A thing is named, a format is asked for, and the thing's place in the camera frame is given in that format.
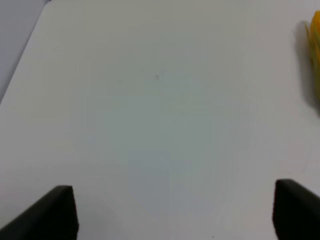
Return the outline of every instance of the white table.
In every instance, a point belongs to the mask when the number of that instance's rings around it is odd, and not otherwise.
[[[276,239],[275,180],[320,193],[317,8],[47,4],[0,106],[0,223],[73,185],[79,240]]]

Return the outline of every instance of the white surface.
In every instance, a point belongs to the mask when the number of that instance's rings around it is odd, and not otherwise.
[[[80,240],[276,239],[275,180],[320,193],[317,7],[47,4],[0,106],[1,223],[68,184]]]
[[[0,102],[46,2],[0,1]]]

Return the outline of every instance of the yellow object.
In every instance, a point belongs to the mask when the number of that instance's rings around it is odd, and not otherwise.
[[[315,12],[310,30],[307,25],[305,25],[305,30],[314,72],[315,95],[320,100],[320,11]]]

